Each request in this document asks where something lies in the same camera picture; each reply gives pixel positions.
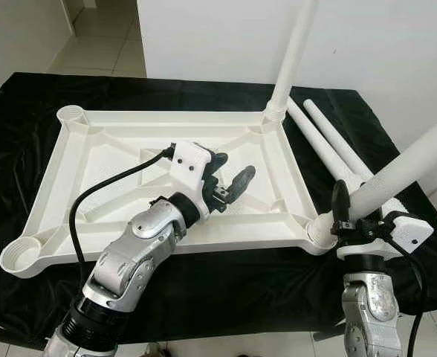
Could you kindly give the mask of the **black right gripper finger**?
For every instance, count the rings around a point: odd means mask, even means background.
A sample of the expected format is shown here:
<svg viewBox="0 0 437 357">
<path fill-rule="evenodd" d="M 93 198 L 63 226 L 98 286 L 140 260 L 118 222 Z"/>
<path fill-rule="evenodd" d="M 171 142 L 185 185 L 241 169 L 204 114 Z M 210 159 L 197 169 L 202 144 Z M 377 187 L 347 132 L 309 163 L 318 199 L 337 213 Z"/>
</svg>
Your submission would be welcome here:
<svg viewBox="0 0 437 357">
<path fill-rule="evenodd" d="M 351 223 L 350 191 L 346 181 L 337 180 L 333 187 L 333 218 L 337 223 Z"/>
</svg>

